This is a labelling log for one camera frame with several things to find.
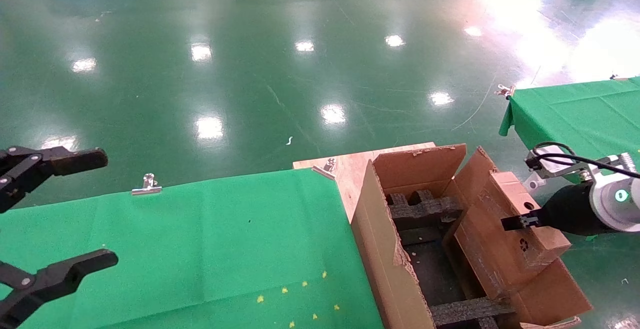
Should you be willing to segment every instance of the green epoxy floor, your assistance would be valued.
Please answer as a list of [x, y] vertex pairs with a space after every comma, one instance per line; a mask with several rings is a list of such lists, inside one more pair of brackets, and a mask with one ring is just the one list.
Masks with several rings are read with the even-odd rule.
[[[173, 186], [422, 142], [481, 145], [524, 179], [497, 85], [637, 75], [638, 3], [0, 0], [0, 147], [109, 154], [22, 206], [125, 192], [146, 172]], [[637, 325], [638, 238], [571, 238], [564, 260], [596, 307], [583, 328]]]

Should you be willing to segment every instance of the wooden board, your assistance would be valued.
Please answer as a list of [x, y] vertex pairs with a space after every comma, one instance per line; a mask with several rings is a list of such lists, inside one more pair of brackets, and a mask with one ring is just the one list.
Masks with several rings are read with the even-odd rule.
[[322, 168], [329, 158], [335, 158], [336, 167], [333, 174], [335, 175], [335, 181], [338, 184], [338, 190], [342, 197], [344, 210], [347, 212], [349, 222], [351, 222], [354, 217], [356, 204], [358, 204], [358, 198], [360, 197], [364, 172], [370, 160], [375, 160], [375, 158], [382, 153], [419, 151], [420, 149], [433, 147], [435, 147], [433, 142], [424, 142], [422, 144], [389, 147], [388, 149], [362, 151], [361, 153], [329, 156], [327, 158], [300, 160], [293, 163], [293, 168], [311, 168], [314, 165]]

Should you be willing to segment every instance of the cardboard box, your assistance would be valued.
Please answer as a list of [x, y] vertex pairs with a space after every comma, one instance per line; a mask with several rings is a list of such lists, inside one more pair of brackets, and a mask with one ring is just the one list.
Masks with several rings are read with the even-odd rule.
[[[412, 262], [415, 253], [403, 249], [386, 199], [417, 190], [429, 190], [435, 198], [457, 198], [462, 215], [441, 242], [464, 253], [451, 265], [459, 277], [473, 277], [458, 278], [467, 299], [486, 295], [500, 300], [516, 311], [516, 323], [541, 326], [592, 309], [559, 258], [570, 245], [565, 236], [553, 228], [504, 231], [501, 218], [539, 206], [513, 174], [499, 172], [480, 147], [457, 173], [465, 156], [466, 145], [457, 144], [381, 154], [366, 166], [351, 227], [384, 326], [435, 327], [421, 284], [437, 284], [441, 276], [422, 274], [419, 281], [414, 266], [430, 263]], [[484, 292], [473, 290], [472, 281]]]

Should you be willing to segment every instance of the table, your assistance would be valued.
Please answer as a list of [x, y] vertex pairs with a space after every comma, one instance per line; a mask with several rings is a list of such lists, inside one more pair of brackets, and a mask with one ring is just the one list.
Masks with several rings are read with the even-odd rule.
[[516, 90], [500, 126], [526, 147], [545, 141], [594, 160], [628, 152], [640, 165], [640, 77]]
[[382, 329], [336, 183], [311, 169], [0, 215], [0, 258], [28, 272], [100, 248], [118, 265], [21, 329]]

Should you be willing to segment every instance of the open cardboard box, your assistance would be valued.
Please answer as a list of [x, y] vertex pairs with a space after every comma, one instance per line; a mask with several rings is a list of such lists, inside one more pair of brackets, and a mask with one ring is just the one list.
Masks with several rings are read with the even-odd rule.
[[[384, 153], [366, 167], [351, 226], [384, 326], [435, 328], [430, 307], [442, 305], [442, 297], [484, 297], [509, 306], [513, 313], [494, 318], [501, 328], [551, 326], [591, 310], [560, 259], [570, 246], [567, 238], [549, 227], [504, 231], [501, 218], [539, 206], [512, 173], [498, 171], [481, 147], [456, 174], [466, 151], [466, 145], [457, 144]], [[412, 249], [408, 254], [392, 219], [388, 196], [409, 197], [418, 190], [453, 197], [462, 210], [455, 222], [439, 227], [441, 240], [416, 246], [424, 252], [439, 247], [446, 265], [434, 264], [442, 261], [438, 255]], [[457, 289], [446, 282], [448, 276], [457, 279]], [[444, 292], [428, 292], [441, 282]], [[449, 295], [449, 288], [461, 294]]]

